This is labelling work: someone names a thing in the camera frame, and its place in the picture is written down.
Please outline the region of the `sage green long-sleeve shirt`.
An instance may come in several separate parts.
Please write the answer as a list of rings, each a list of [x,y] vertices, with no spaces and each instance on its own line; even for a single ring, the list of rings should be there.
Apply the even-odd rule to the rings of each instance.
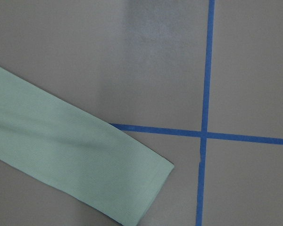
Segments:
[[[129,135],[1,67],[0,160],[124,226],[139,223],[174,168]]]

